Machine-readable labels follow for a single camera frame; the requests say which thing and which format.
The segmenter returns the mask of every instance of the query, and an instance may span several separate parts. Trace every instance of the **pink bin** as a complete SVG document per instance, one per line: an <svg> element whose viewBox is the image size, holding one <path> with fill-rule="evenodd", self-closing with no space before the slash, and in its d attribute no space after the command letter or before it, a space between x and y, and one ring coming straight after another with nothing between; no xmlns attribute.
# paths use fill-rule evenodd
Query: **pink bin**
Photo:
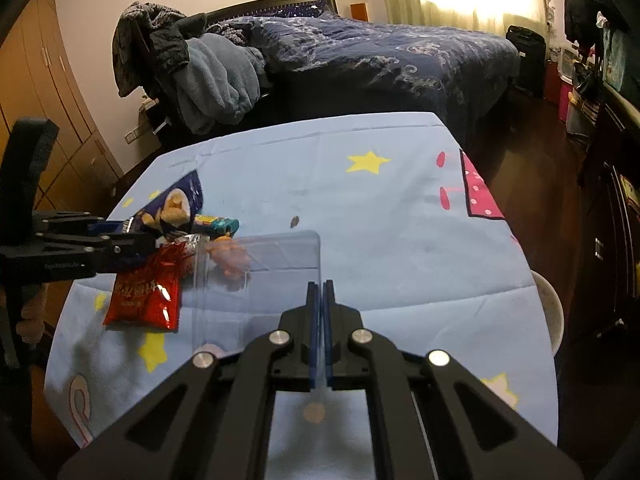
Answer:
<svg viewBox="0 0 640 480"><path fill-rule="evenodd" d="M569 112L569 92L574 89L574 85L571 80L565 76L560 75L562 84L560 86L560 102L558 103L558 118L565 123L566 116Z"/></svg>

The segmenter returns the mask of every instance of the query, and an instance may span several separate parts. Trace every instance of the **light blue tablecloth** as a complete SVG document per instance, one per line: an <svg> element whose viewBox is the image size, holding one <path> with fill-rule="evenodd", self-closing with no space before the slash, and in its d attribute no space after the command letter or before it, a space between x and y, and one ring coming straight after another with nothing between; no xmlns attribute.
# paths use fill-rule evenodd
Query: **light blue tablecloth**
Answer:
<svg viewBox="0 0 640 480"><path fill-rule="evenodd" d="M470 216L482 179L435 115L327 118L189 146L157 158L110 218L194 169L204 214L238 218L238 236L291 232L298 216L295 230L320 235L322 280L365 326L406 351L450 352L556 440L554 362L529 267L496 211ZM106 331L112 286L113 276L74 284L47 368L47 400L81 445L193 351L190 308L176 334ZM267 478L373 478L362 392L278 394L274 420Z"/></svg>

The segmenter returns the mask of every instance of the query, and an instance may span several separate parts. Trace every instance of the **human hand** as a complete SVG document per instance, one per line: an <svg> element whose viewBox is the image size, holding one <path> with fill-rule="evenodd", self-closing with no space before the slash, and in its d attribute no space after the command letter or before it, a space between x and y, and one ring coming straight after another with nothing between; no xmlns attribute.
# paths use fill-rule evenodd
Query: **human hand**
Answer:
<svg viewBox="0 0 640 480"><path fill-rule="evenodd" d="M23 321L15 326L16 333L25 343L37 343L44 334L44 307L47 303L47 287L44 283L38 293L22 308L20 313ZM0 287L0 305L6 307L4 288Z"/></svg>

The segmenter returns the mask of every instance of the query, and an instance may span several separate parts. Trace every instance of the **white stool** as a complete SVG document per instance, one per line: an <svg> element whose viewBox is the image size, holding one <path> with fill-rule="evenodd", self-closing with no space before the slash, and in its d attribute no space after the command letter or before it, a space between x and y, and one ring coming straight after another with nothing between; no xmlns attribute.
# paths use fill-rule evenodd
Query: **white stool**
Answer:
<svg viewBox="0 0 640 480"><path fill-rule="evenodd" d="M564 312L556 291L543 276L532 270L533 281L536 282L538 295L545 313L546 327L551 338L551 350L556 355L564 334Z"/></svg>

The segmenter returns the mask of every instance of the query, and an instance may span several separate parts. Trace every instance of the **blue snack bag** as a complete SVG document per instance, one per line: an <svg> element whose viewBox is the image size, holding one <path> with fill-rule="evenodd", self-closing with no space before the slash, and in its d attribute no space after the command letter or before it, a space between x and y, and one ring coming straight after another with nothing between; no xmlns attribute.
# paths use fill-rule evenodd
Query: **blue snack bag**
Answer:
<svg viewBox="0 0 640 480"><path fill-rule="evenodd" d="M174 182L138 211L129 223L130 231L152 231L158 237L190 233L193 218L202 209L202 186L197 171Z"/></svg>

